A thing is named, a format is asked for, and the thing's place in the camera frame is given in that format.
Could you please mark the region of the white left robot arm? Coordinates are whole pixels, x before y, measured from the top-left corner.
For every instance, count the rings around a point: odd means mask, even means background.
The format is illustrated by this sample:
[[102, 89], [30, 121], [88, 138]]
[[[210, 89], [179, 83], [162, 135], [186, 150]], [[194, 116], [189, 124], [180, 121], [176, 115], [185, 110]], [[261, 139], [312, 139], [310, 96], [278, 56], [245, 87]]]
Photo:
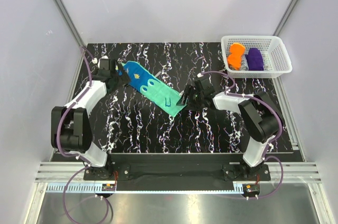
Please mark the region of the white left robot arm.
[[98, 102], [128, 83], [130, 77], [121, 63], [100, 58], [85, 87], [70, 102], [51, 111], [52, 147], [64, 157], [76, 157], [96, 168], [104, 180], [113, 176], [114, 167], [108, 154], [93, 142], [89, 117]]

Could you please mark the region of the orange and grey towel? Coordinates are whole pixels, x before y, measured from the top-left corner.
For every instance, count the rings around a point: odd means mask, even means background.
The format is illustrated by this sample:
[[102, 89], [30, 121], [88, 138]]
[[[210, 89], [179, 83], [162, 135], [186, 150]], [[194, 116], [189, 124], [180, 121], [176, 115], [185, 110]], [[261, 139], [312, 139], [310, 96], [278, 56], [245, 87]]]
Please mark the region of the orange and grey towel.
[[227, 62], [232, 70], [240, 70], [242, 56], [245, 53], [245, 47], [240, 43], [233, 43], [230, 45]]

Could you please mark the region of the teal and blue towel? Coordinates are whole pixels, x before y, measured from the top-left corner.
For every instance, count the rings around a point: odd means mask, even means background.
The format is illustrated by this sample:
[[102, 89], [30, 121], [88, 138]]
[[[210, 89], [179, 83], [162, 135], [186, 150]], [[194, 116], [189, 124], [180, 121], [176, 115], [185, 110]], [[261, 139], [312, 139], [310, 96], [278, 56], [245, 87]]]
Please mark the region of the teal and blue towel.
[[185, 108], [185, 105], [177, 105], [181, 98], [179, 92], [155, 78], [138, 62], [127, 61], [123, 67], [130, 77], [129, 85], [170, 116], [175, 117]]

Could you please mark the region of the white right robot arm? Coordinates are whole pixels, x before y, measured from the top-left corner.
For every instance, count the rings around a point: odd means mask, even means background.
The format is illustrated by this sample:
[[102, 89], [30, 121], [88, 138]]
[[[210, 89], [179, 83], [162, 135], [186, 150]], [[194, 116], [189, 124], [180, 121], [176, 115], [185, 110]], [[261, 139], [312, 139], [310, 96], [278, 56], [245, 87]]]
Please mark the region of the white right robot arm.
[[206, 77], [200, 77], [193, 85], [187, 85], [176, 103], [189, 110], [211, 108], [240, 114], [249, 133], [249, 142], [239, 164], [239, 172], [246, 180], [259, 173], [268, 146], [283, 131], [281, 111], [264, 92], [240, 95], [229, 90], [217, 91]]

